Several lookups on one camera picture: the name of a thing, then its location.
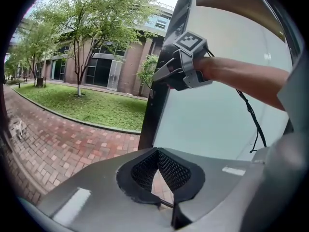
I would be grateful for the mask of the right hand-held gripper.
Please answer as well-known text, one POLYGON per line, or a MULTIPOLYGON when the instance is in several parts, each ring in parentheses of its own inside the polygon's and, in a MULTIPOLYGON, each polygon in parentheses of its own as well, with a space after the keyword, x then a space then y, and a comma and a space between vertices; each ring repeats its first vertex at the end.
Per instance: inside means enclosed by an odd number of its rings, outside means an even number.
POLYGON ((159 68, 152 76, 153 82, 168 83, 177 91, 197 88, 212 83, 201 71, 194 68, 194 61, 202 59, 209 53, 207 40, 194 32, 187 30, 174 43, 178 50, 173 58, 159 68))

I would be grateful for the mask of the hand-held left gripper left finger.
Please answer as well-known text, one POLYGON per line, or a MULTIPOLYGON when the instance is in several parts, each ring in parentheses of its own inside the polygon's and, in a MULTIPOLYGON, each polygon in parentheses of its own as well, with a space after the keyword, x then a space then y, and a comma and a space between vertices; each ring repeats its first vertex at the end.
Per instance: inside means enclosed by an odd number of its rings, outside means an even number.
POLYGON ((170 210, 137 203, 117 184, 118 169, 144 153, 88 165, 47 193, 37 208, 72 232, 174 232, 170 210))

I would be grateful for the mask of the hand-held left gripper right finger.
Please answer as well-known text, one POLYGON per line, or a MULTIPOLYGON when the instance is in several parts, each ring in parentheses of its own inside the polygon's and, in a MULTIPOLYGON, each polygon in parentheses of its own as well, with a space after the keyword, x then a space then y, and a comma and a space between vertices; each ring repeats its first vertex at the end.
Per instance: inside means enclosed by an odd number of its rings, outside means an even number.
POLYGON ((164 163, 181 166, 189 179, 173 191, 174 209, 163 212, 158 232, 261 232, 268 229, 263 170, 268 152, 259 149, 252 161, 207 158, 160 148, 164 163))

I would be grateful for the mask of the black-framed frosted glass door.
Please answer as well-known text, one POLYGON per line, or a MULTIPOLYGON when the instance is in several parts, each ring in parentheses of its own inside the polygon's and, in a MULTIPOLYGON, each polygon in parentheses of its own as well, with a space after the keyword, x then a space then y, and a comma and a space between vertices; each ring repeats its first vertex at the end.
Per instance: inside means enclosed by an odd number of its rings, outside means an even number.
MULTIPOLYGON (((205 38, 209 52, 291 72, 302 38, 277 0, 178 0, 164 37, 158 67, 173 58, 187 30, 205 38)), ((171 90, 154 82, 138 149, 172 148, 198 156, 251 160, 293 127, 280 111, 222 83, 171 90)))

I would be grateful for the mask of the person's right forearm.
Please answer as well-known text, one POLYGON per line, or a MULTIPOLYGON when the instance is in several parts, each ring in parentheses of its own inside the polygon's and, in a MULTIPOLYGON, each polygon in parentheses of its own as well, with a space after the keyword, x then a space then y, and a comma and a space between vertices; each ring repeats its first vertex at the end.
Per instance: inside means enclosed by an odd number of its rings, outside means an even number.
POLYGON ((203 57, 193 62, 204 78, 220 82, 284 111, 277 94, 289 73, 271 66, 262 66, 228 58, 203 57))

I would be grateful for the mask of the small green tree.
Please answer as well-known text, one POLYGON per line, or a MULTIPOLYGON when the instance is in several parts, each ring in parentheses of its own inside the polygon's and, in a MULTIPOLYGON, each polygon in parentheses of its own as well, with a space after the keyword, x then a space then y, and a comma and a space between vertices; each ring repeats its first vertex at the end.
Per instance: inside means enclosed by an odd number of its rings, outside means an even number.
POLYGON ((158 62, 158 56, 151 54, 147 55, 146 59, 143 61, 140 70, 137 72, 137 77, 140 80, 140 87, 138 95, 142 95, 143 87, 146 85, 148 88, 151 88, 152 76, 155 72, 158 62))

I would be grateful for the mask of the brown brick building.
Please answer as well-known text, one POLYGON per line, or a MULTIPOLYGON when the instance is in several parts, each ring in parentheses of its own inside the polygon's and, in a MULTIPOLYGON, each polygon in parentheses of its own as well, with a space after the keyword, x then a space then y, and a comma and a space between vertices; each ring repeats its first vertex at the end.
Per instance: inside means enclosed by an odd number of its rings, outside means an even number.
POLYGON ((160 2, 45 4, 18 26, 19 43, 9 47, 5 71, 142 96, 152 72, 142 65, 158 57, 172 14, 160 2))

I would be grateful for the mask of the green grass lawn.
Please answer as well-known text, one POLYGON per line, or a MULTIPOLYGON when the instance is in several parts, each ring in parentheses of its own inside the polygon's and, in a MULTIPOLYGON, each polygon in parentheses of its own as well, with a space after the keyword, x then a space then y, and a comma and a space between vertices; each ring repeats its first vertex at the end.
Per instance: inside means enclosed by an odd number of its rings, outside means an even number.
POLYGON ((16 87, 20 94, 59 114, 80 121, 126 130, 140 131, 147 101, 107 92, 81 89, 60 84, 16 87))

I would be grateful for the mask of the large green tree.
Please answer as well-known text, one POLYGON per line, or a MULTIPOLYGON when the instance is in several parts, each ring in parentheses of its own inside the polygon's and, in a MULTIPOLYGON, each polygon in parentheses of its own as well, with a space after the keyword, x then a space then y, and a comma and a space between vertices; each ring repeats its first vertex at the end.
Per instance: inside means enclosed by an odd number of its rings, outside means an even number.
POLYGON ((45 61, 53 81, 138 95, 137 72, 162 45, 169 16, 159 0, 45 0, 32 21, 56 26, 57 48, 45 61))

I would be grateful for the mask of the small pale animal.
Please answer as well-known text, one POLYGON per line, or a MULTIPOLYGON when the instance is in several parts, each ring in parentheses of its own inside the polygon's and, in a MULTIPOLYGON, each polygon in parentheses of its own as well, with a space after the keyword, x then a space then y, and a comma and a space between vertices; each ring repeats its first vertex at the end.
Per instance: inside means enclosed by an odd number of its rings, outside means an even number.
POLYGON ((23 138, 23 121, 20 118, 13 118, 10 121, 10 133, 19 140, 23 138))

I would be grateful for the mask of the slender green tree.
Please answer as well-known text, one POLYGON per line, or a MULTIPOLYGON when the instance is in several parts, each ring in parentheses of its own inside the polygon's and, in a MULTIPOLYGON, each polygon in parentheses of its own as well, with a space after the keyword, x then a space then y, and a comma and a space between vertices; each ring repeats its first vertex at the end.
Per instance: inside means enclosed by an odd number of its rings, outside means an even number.
POLYGON ((29 70, 34 82, 40 78, 41 63, 57 48, 56 26, 50 22, 31 21, 25 28, 18 29, 19 43, 8 49, 4 73, 16 78, 20 69, 29 70))

